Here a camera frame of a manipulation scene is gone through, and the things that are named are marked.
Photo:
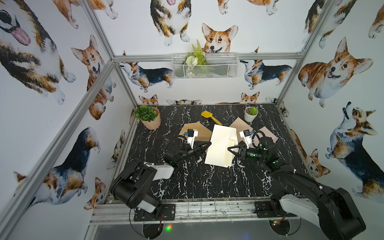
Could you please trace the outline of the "white envelope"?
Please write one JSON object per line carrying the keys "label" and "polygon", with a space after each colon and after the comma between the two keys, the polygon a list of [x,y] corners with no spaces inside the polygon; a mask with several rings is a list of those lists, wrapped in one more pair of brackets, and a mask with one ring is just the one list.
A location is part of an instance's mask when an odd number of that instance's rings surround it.
{"label": "white envelope", "polygon": [[228,147],[237,145],[238,137],[235,128],[215,125],[210,142],[212,143],[205,158],[205,164],[228,168],[235,157]]}

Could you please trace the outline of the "pink envelope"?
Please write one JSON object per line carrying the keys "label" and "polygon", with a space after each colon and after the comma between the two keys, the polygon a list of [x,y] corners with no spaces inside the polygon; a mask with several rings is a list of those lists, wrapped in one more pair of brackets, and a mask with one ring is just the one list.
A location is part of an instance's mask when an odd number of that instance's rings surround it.
{"label": "pink envelope", "polygon": [[274,143],[276,143],[277,140],[279,139],[267,127],[262,127],[260,131],[263,132],[266,135],[266,137],[270,137]]}

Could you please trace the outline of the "cream letter paper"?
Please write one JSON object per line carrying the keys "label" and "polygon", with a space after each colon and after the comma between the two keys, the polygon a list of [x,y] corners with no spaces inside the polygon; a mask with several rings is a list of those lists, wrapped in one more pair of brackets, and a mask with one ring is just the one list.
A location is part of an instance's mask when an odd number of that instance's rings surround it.
{"label": "cream letter paper", "polygon": [[252,128],[251,126],[249,126],[246,122],[244,122],[241,118],[237,118],[237,119],[230,125],[230,127],[236,129],[237,138],[238,138],[238,142],[239,142],[239,143],[240,143],[241,141],[243,141],[243,139],[242,139],[241,136],[240,136],[240,132],[245,131],[245,130],[249,130],[250,132],[253,131],[253,128]]}

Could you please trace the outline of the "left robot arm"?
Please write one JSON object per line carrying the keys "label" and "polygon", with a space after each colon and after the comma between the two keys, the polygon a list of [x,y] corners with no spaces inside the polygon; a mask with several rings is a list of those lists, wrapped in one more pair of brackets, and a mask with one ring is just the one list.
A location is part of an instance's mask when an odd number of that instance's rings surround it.
{"label": "left robot arm", "polygon": [[200,157],[211,145],[207,141],[195,141],[193,147],[171,144],[166,147],[164,162],[158,164],[133,159],[112,182],[110,193],[130,209],[143,210],[157,219],[162,202],[150,193],[152,182],[170,179],[182,161]]}

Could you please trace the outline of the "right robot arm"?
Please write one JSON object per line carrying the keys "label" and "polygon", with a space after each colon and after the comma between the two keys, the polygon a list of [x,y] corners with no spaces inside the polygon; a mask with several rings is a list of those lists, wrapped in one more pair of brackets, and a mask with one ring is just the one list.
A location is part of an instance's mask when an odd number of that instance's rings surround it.
{"label": "right robot arm", "polygon": [[366,230],[366,224],[346,190],[322,185],[280,159],[271,138],[260,138],[255,148],[237,145],[228,147],[228,151],[240,160],[258,162],[269,177],[303,195],[298,198],[284,191],[275,194],[267,204],[256,204],[257,215],[295,215],[319,227],[330,240],[351,240]]}

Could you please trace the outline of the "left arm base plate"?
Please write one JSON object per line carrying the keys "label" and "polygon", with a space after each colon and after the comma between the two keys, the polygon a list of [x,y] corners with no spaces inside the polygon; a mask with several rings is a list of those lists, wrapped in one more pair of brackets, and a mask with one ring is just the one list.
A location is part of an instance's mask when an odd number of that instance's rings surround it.
{"label": "left arm base plate", "polygon": [[176,215],[175,204],[163,204],[152,213],[135,209],[134,222],[174,221]]}

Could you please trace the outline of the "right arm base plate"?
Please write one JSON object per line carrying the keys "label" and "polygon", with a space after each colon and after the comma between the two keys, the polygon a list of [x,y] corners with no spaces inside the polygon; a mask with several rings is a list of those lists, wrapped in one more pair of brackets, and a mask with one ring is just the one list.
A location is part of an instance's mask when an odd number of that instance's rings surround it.
{"label": "right arm base plate", "polygon": [[258,218],[283,218],[284,216],[297,216],[284,211],[280,203],[276,200],[256,201],[254,202],[254,205],[254,213],[257,214]]}

